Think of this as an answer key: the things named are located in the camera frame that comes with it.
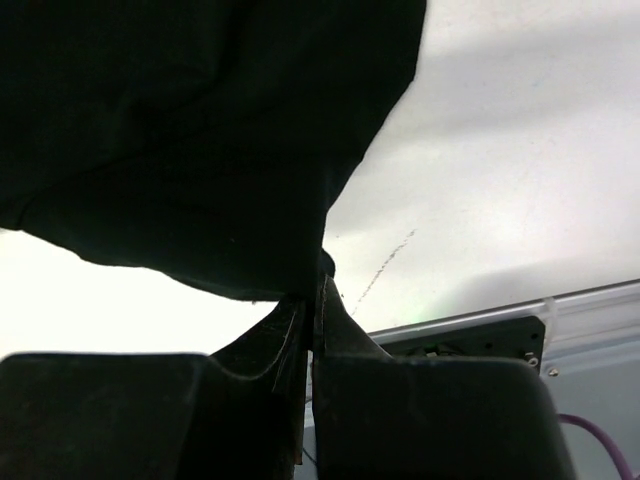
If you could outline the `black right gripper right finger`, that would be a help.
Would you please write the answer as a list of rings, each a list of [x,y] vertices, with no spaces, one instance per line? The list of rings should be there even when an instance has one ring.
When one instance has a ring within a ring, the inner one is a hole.
[[[520,360],[395,358],[326,278],[312,407],[322,479],[572,479],[550,394]]]

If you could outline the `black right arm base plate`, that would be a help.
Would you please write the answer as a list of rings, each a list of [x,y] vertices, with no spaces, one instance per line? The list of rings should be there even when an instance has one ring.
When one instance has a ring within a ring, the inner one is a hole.
[[[540,373],[546,327],[536,316],[460,326],[442,333],[425,333],[406,340],[381,340],[394,357],[491,357],[526,362]]]

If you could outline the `black t-shirt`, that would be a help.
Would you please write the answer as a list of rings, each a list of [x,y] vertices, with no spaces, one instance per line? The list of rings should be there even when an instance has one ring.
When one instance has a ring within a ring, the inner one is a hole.
[[[5,1],[1,225],[231,299],[313,298],[423,1]]]

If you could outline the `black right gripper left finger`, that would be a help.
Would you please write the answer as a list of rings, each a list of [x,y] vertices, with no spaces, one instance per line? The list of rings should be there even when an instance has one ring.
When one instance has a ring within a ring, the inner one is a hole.
[[[14,354],[5,479],[289,479],[301,460],[306,309],[285,299],[212,355]]]

